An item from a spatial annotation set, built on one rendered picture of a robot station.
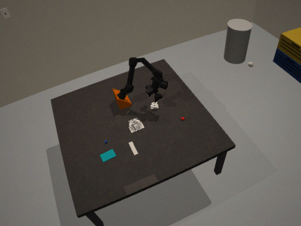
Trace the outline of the teal flat plate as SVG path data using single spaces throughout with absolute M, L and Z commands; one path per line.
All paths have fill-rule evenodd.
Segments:
M 106 161 L 108 161 L 108 160 L 110 160 L 114 157 L 116 157 L 116 154 L 115 154 L 113 149 L 111 149 L 111 150 L 109 150 L 109 151 L 107 151 L 107 152 L 100 155 L 100 158 L 101 158 L 102 162 L 106 162 Z

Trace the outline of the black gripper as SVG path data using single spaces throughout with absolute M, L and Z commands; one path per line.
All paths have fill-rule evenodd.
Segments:
M 145 88 L 147 89 L 149 87 L 152 87 L 152 88 L 155 89 L 155 93 L 154 93 L 155 94 L 155 97 L 154 97 L 155 98 L 155 102 L 157 102 L 158 99 L 161 99 L 163 97 L 160 93 L 159 94 L 157 93 L 159 86 L 155 87 L 155 86 L 153 86 L 153 85 L 150 84 L 150 85 L 147 85 Z

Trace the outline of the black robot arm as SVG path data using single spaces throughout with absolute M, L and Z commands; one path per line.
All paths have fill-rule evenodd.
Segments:
M 142 62 L 152 72 L 152 74 L 154 75 L 154 77 L 151 78 L 151 80 L 153 80 L 152 82 L 153 86 L 155 87 L 159 86 L 165 90 L 168 87 L 168 81 L 163 80 L 163 76 L 162 76 L 163 73 L 155 69 L 145 58 L 131 57 L 128 61 L 129 72 L 128 72 L 127 84 L 117 94 L 118 98 L 121 100 L 124 100 L 126 95 L 134 90 L 134 86 L 132 85 L 132 80 L 133 80 L 134 70 L 137 65 L 137 62 Z M 146 93 L 148 95 L 152 95 L 153 93 L 155 93 L 155 89 L 149 87 L 146 89 Z

